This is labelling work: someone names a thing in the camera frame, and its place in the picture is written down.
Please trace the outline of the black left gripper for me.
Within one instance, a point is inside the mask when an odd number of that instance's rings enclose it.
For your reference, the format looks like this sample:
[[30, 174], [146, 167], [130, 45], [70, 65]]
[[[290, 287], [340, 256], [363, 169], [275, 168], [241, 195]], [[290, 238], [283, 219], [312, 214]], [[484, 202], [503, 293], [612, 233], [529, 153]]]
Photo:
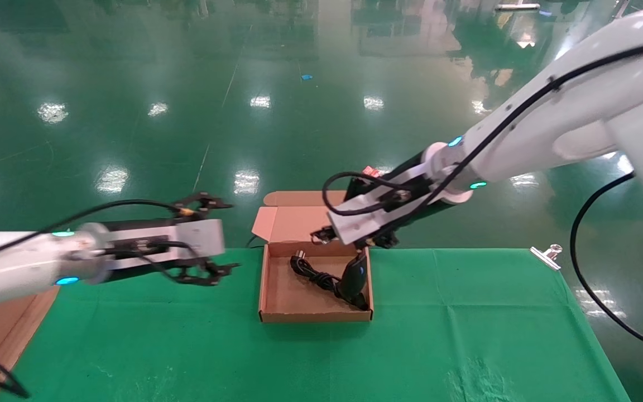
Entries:
[[[193, 193], [173, 202], [176, 218], [207, 218], [215, 209], [234, 208], [221, 198], [208, 193]], [[105, 262], [108, 275], [147, 275], [170, 270], [180, 262], [181, 249], [169, 242], [178, 240], [176, 221], [103, 222], [105, 249], [110, 250]], [[181, 267], [175, 282], [182, 285], [217, 286], [239, 263], [217, 265], [204, 261], [194, 267]]]

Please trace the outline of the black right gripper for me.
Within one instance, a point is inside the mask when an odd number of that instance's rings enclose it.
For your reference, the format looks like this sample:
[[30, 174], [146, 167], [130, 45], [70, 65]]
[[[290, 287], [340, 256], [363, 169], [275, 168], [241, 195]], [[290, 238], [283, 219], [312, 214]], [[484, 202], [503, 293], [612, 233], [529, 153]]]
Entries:
[[[400, 244], [396, 231], [419, 219], [453, 208], [457, 195], [446, 190], [428, 203], [433, 183], [420, 171], [422, 155], [415, 155], [397, 168], [370, 180], [367, 174], [350, 180], [346, 191], [347, 211], [372, 208], [370, 213], [350, 216], [347, 239], [365, 239], [368, 247], [391, 249]], [[338, 237], [333, 226], [324, 226], [310, 234], [311, 243], [326, 245]]]

